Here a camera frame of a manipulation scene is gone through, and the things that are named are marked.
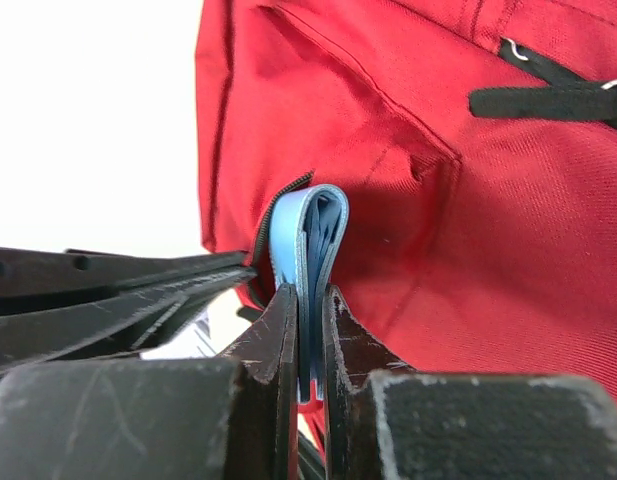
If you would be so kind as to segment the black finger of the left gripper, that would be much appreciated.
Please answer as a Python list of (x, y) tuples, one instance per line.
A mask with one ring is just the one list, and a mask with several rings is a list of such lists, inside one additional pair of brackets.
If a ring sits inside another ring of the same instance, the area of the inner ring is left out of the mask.
[(0, 247), (0, 378), (157, 348), (255, 275), (241, 252), (157, 259)]

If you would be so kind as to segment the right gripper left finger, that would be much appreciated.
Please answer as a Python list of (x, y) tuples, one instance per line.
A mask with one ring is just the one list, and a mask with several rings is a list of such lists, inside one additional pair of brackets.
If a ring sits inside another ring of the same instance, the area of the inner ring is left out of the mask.
[(225, 351), (20, 367), (0, 381), (0, 479), (294, 479), (298, 300)]

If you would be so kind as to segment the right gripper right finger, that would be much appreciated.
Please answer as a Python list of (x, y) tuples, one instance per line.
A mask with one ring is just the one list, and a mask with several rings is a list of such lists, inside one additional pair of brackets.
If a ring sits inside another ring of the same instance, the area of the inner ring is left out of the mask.
[(573, 375), (419, 372), (323, 300), (330, 479), (617, 479), (617, 405)]

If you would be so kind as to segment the blue wallet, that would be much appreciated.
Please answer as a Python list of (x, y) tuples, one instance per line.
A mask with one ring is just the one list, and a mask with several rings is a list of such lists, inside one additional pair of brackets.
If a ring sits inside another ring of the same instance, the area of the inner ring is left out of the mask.
[(269, 229), (275, 285), (295, 287), (298, 301), (298, 401), (323, 398), (322, 304), (349, 219), (345, 193), (321, 184), (276, 202)]

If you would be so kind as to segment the red student backpack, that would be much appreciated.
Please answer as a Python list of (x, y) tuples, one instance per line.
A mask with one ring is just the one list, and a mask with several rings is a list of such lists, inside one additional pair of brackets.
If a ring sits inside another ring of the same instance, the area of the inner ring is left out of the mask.
[(424, 371), (572, 373), (617, 402), (617, 130), (485, 119), (531, 58), (617, 79), (617, 1), (208, 1), (195, 52), (202, 242), (274, 292), (270, 209), (334, 184), (333, 282)]

